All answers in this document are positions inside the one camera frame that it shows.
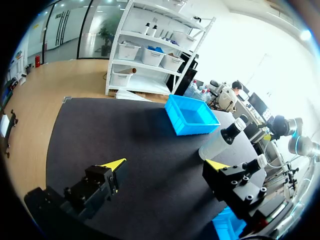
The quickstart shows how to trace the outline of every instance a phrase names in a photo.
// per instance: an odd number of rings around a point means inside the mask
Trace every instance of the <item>glass door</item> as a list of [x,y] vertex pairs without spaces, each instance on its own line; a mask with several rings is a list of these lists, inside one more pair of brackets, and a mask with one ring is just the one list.
[[40,12],[38,16],[31,23],[28,34],[28,56],[27,62],[28,64],[35,64],[36,55],[40,55],[40,63],[42,63],[42,46],[44,43],[44,29],[47,25],[47,21],[49,18],[50,11],[52,9],[52,5],[48,6],[45,10]]
[[124,1],[93,0],[82,30],[79,58],[109,59],[112,43],[127,6]]
[[44,63],[77,59],[81,27],[90,0],[62,0],[53,6],[44,41]]

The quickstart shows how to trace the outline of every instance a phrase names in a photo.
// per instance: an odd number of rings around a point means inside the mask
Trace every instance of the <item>wooden floor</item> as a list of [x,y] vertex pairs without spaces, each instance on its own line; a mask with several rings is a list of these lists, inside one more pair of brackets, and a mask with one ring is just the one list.
[[[4,159],[21,200],[36,187],[46,188],[48,145],[63,98],[112,98],[105,95],[103,79],[108,62],[82,59],[45,64],[33,68],[26,83],[14,89],[5,113],[10,117],[13,109],[19,122],[9,138],[10,158]],[[160,103],[168,99],[155,94],[140,96]]]

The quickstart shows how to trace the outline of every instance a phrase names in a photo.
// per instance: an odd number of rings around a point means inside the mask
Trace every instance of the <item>red fire extinguisher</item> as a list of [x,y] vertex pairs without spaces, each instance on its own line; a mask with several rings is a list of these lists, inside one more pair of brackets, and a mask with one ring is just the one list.
[[35,56],[35,67],[38,68],[40,67],[40,55]]

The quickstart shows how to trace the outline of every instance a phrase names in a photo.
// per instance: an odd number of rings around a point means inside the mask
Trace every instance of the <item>blue plastic bin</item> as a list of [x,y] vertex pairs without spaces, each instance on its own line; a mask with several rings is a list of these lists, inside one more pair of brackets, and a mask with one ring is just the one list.
[[178,136],[209,134],[220,126],[220,122],[204,101],[170,95],[164,108]]
[[228,206],[212,222],[220,240],[238,240],[246,226],[246,222],[239,220]]

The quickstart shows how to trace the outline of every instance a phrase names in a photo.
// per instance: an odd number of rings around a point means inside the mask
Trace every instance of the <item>person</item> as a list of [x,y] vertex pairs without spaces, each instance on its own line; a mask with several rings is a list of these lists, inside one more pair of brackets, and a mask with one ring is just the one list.
[[242,84],[239,81],[234,81],[232,86],[225,86],[222,89],[222,92],[219,96],[218,104],[220,109],[225,110],[226,112],[235,112],[236,111],[236,102],[238,101],[237,95],[242,89]]

